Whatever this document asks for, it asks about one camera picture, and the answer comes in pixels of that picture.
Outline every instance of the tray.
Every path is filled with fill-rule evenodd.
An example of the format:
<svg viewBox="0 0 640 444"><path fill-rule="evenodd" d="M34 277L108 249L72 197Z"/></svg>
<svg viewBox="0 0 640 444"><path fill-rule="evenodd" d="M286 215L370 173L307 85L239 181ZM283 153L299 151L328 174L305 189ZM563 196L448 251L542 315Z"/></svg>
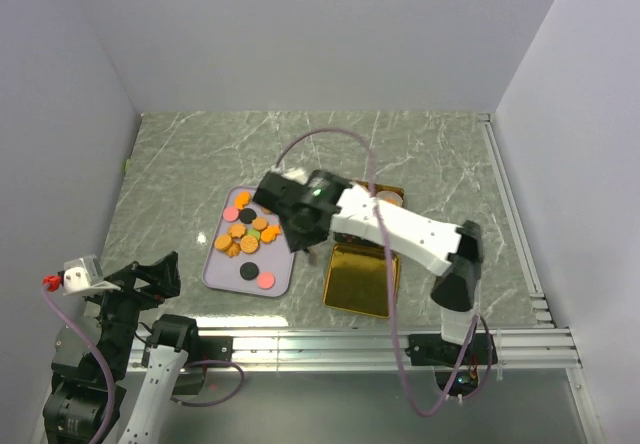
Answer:
<svg viewBox="0 0 640 444"><path fill-rule="evenodd" d="M395 292L400 263L393 255ZM384 250L356 244L336 244L324 287L324 304L375 317L389 317Z"/></svg>
<svg viewBox="0 0 640 444"><path fill-rule="evenodd" d="M255 192L253 187L238 186L229 191L225 200L224 209L233 207L235 198L243 191L248 191L251 197ZM262 208L250 202L247 208L253 209L258 217L264 217L269 225L279 225L280 221L275 214L267 214ZM252 294L260 297L279 297L289 289L291 280L291 269L293 268L294 254L289 251L287 241L283 234L279 235L275 241L268 244L260 243L260 248L253 254L241 252L236 257L228 257L225 253L216 250L213 242L221 234L226 234L229 227L236 222L227 222L220 215L216 234L212 239L212 247L209 250L207 261L202 273L202 281L205 286L221 291L239 292L242 294ZM260 272L271 272L275 276L275 284L271 289L261 289L258 287L257 279L250 281L240 277L240 266L245 262L255 263Z"/></svg>

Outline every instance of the food item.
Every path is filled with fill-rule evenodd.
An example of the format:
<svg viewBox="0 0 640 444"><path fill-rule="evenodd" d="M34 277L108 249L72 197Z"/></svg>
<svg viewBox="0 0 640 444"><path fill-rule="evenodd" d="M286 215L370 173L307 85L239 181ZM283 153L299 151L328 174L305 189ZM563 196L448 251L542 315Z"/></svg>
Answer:
<svg viewBox="0 0 640 444"><path fill-rule="evenodd" d="M224 211L222 211L222 218L227 222L233 222L238 219L238 215L240 211L235 207L227 207Z"/></svg>
<svg viewBox="0 0 640 444"><path fill-rule="evenodd" d="M265 291L271 289L276 283L276 276L271 272L263 272L258 276L258 287Z"/></svg>
<svg viewBox="0 0 640 444"><path fill-rule="evenodd" d="M240 239L240 249L247 254L253 254L260 247L259 241L253 236L244 236Z"/></svg>
<svg viewBox="0 0 640 444"><path fill-rule="evenodd" d="M256 211L248 207L240 211L240 221L244 222L245 224L251 224L256 216Z"/></svg>
<svg viewBox="0 0 640 444"><path fill-rule="evenodd" d="M260 234L260 240L265 243L273 242L278 234L280 234L278 226L269 226Z"/></svg>
<svg viewBox="0 0 640 444"><path fill-rule="evenodd" d="M247 235L253 236L256 239L260 240L260 231L258 231L257 229L249 229L247 231Z"/></svg>
<svg viewBox="0 0 640 444"><path fill-rule="evenodd" d="M387 201L391 204L395 204L396 206L402 207L402 204L404 204L402 197L397 192L380 191L379 193L376 194L376 197L378 199L382 199L383 201Z"/></svg>
<svg viewBox="0 0 640 444"><path fill-rule="evenodd" d="M264 231L269 225L269 222L264 217L256 217L251 224L253 224L255 230Z"/></svg>
<svg viewBox="0 0 640 444"><path fill-rule="evenodd" d="M237 209L242 210L247 204L249 204L249 201L251 201L251 194L249 194L248 191L242 191L240 194L238 194L238 197L236 197L233 204Z"/></svg>
<svg viewBox="0 0 640 444"><path fill-rule="evenodd" d="M223 234L215 240L215 242L213 243L213 247L215 247L220 252L224 252L229 249L232 244L233 239L231 239L231 236Z"/></svg>
<svg viewBox="0 0 640 444"><path fill-rule="evenodd" d="M233 242L233 244L231 244L231 247L229 249L227 249L227 252L225 253L227 256L229 257L236 257L240 255L240 244L238 244L237 242Z"/></svg>
<svg viewBox="0 0 640 444"><path fill-rule="evenodd" d="M252 281L260 274L260 269L253 262L245 262L240 266L240 277L245 281Z"/></svg>
<svg viewBox="0 0 640 444"><path fill-rule="evenodd" d="M229 228L229 235L231 237L233 237L234 239L240 239L242 236L244 236L247 232L247 228L244 227L243 224L237 223L237 224L233 224L230 228Z"/></svg>

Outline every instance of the pink disc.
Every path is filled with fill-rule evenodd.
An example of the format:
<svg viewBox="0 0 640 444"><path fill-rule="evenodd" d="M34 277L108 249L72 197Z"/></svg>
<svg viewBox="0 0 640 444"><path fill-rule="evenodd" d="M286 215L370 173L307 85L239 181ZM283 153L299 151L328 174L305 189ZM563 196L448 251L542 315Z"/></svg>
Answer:
<svg viewBox="0 0 640 444"><path fill-rule="evenodd" d="M260 289L271 289L276 283L276 276L270 272L263 272L258 276L258 287Z"/></svg>
<svg viewBox="0 0 640 444"><path fill-rule="evenodd" d="M238 219L240 215L240 211L235 207L227 207L224 211L222 211L222 218L227 222L233 222Z"/></svg>

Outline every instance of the gold tray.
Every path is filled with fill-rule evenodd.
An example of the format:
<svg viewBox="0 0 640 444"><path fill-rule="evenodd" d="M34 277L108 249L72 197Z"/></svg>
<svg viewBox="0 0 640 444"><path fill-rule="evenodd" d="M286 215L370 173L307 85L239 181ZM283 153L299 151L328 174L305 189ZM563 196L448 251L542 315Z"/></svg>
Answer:
<svg viewBox="0 0 640 444"><path fill-rule="evenodd" d="M394 293L398 291L400 263L393 254ZM389 317L384 250L356 244L333 246L324 284L324 304L374 317Z"/></svg>

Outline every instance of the green piece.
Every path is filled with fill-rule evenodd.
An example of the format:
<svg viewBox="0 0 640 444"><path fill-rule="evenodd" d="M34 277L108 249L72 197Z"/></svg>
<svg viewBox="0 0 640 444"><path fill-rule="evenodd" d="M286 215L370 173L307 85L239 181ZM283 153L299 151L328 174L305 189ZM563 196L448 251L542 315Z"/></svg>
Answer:
<svg viewBox="0 0 640 444"><path fill-rule="evenodd" d="M249 236L255 237L256 239L258 239L258 241L260 240L260 231L258 231L257 229L249 229L247 231L247 234Z"/></svg>

